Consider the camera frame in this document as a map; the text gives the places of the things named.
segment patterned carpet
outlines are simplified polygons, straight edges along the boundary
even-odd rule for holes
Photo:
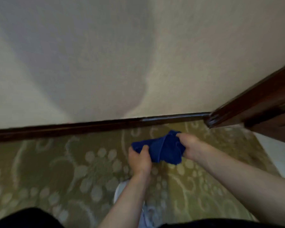
[[[0,218],[37,206],[65,227],[96,227],[112,206],[118,183],[132,174],[127,163],[130,144],[170,129],[193,133],[232,157],[279,175],[250,131],[209,130],[202,121],[0,143]],[[153,166],[146,204],[156,225],[253,219],[221,184],[186,159],[177,166]]]

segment beige wall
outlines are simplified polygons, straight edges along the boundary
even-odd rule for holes
[[[285,65],[285,0],[0,0],[0,128],[212,111]]]

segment white floor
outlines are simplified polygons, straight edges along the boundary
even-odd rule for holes
[[[285,178],[285,143],[266,137],[262,134],[254,134],[271,158],[274,165],[277,167],[281,176]]]

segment cleaning cloth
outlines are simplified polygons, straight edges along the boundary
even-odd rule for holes
[[[137,153],[140,153],[144,145],[149,146],[149,154],[152,162],[165,161],[177,165],[181,163],[181,157],[185,151],[185,147],[181,144],[176,134],[179,131],[170,130],[163,137],[149,139],[140,142],[133,142],[132,148]]]

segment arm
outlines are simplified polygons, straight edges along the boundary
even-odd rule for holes
[[[129,165],[133,170],[133,177],[99,228],[137,228],[138,226],[152,168],[148,146],[144,146],[140,154],[130,147]]]
[[[242,163],[197,137],[177,134],[184,157],[196,161],[262,222],[285,226],[285,178]]]

